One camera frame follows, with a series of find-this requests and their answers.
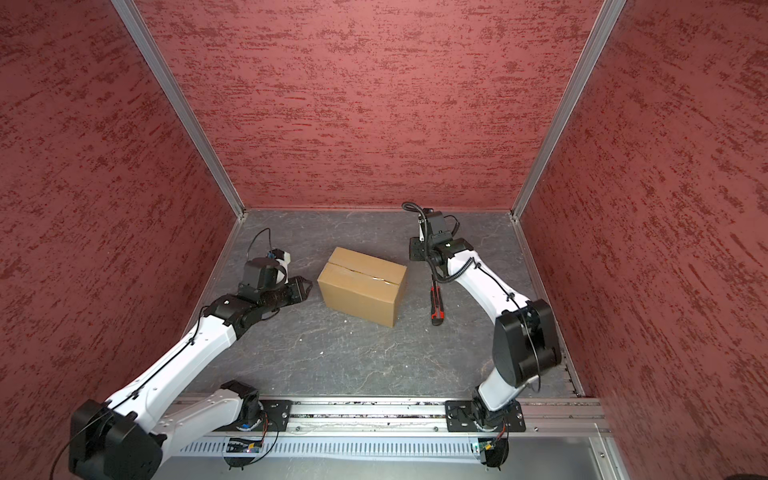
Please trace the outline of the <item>red handled box cutter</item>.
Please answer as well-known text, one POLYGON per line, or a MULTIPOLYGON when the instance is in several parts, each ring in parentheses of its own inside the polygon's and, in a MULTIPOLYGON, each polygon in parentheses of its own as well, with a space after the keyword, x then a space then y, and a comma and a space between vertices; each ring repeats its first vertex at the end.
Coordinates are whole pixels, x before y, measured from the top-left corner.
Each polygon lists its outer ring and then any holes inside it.
POLYGON ((430 320, 433 326, 440 326, 445 319, 445 311, 443 306, 442 294, 439 284, 436 281, 432 282, 430 288, 430 301, 431 301, 431 313, 430 320))

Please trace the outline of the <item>brown cardboard express box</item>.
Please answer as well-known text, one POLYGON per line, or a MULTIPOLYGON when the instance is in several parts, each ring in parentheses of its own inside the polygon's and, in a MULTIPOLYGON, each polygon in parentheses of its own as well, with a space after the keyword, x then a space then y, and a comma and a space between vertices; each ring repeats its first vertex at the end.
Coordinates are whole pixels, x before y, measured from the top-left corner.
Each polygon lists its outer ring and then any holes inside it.
POLYGON ((393 328, 406 272, 404 265, 336 247, 317 283, 328 308, 393 328))

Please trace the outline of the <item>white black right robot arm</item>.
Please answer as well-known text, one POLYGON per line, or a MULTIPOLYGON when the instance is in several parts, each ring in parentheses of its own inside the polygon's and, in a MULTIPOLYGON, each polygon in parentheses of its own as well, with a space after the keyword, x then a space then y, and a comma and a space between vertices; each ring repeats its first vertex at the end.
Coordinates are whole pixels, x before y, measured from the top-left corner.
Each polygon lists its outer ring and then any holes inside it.
POLYGON ((459 221, 449 227, 442 212, 414 202, 403 203, 402 209, 418 218, 419 235, 409 241, 409 259, 426 263, 431 272, 432 324, 443 321, 440 287, 450 283, 463 287, 492 321, 493 369, 473 394, 470 418, 482 430, 499 432, 517 397, 529 387, 540 390, 543 374, 562 361, 552 308, 495 274, 458 236, 459 221))

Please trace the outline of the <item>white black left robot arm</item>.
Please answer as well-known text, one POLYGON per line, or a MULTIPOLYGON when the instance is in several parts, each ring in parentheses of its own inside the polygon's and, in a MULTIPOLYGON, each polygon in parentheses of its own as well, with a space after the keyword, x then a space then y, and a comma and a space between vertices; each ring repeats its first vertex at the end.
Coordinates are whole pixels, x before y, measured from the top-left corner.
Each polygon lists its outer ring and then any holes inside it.
POLYGON ((150 479, 161 465, 202 436, 225 426, 270 430, 256 388, 237 380, 176 413, 169 407, 217 356, 259 322, 307 299, 311 281, 289 276, 281 249, 249 259, 236 294, 203 307, 194 327, 157 362, 106 401, 88 400, 71 417, 64 451, 81 479, 150 479))

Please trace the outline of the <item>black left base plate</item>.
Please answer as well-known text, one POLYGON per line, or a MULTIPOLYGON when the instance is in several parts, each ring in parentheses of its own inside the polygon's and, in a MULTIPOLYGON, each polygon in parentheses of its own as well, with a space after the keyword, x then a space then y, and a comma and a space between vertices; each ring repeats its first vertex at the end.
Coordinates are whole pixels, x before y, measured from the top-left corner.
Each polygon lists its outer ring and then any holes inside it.
POLYGON ((243 432, 283 432, 287 428, 292 406, 291 400, 244 400, 234 426, 243 432))

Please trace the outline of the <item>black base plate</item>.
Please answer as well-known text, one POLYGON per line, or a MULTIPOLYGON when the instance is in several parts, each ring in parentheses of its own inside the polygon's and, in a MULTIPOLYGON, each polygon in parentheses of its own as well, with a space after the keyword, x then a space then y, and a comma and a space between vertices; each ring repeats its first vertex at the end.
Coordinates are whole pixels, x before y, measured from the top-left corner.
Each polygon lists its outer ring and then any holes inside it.
POLYGON ((244 400, 234 426, 243 432, 283 432, 287 428, 292 406, 291 400, 244 400))
POLYGON ((449 432, 482 432, 486 434, 526 431, 521 405, 512 400, 497 411, 490 411, 478 400, 449 400, 444 404, 449 432))

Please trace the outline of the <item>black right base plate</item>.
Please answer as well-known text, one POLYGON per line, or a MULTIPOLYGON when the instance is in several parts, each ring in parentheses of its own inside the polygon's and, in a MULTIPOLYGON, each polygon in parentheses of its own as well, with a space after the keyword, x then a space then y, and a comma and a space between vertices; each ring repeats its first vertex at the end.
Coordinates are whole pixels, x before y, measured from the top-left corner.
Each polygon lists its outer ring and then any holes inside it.
POLYGON ((449 432, 482 432, 486 434, 526 431, 521 405, 512 400, 497 411, 490 411, 478 400, 449 400, 444 404, 449 432))

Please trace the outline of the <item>aluminium front rail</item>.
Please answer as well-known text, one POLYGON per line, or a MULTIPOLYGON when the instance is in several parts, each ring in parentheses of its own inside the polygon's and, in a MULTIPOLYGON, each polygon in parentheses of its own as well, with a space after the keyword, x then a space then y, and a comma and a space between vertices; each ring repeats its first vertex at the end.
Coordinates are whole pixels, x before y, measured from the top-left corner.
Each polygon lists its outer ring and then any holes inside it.
MULTIPOLYGON (((292 396, 286 414, 293 436, 490 435, 444 398, 292 396)), ((511 437, 597 437, 612 429, 597 399, 521 398, 507 418, 511 437)))

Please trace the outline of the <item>aluminium right corner post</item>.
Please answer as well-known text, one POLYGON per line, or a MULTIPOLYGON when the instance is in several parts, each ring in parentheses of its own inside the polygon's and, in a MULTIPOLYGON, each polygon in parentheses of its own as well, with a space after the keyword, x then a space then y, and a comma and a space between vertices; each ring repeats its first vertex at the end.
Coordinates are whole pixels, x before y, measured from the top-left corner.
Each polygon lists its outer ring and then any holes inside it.
POLYGON ((523 213, 533 196, 534 190, 580 100, 584 88, 625 5, 625 0, 605 0, 602 3, 552 118, 552 122, 544 136, 521 191, 513 204, 511 219, 514 223, 521 222, 523 213))

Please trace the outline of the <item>aluminium corner post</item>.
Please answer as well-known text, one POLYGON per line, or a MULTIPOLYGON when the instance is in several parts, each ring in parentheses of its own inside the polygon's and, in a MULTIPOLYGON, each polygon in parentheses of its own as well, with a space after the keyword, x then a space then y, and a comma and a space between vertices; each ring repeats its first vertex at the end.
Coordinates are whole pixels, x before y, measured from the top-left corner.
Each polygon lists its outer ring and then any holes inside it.
POLYGON ((224 195, 236 218, 241 221, 246 215, 244 202, 237 193, 219 156, 184 96, 160 48, 152 37, 138 6, 134 1, 129 0, 112 0, 111 4, 139 49, 154 78, 160 85, 197 152, 202 157, 220 192, 224 195))
POLYGON ((584 88, 625 5, 625 0, 605 0, 602 3, 552 118, 552 122, 544 136, 521 191, 513 204, 511 219, 514 223, 521 222, 523 213, 533 196, 534 190, 580 100, 584 88))

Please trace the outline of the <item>aluminium left corner post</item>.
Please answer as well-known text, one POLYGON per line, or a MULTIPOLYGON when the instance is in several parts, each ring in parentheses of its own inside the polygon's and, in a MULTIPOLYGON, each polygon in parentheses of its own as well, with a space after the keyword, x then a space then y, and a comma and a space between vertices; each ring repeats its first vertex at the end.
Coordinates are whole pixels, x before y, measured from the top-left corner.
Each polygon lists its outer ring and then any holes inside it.
POLYGON ((111 4, 139 49, 154 78, 160 85, 197 152, 202 157, 220 192, 224 195, 236 218, 241 221, 246 215, 244 202, 237 193, 219 156, 184 96, 160 48, 152 37, 138 6, 134 1, 129 0, 112 0, 111 4))

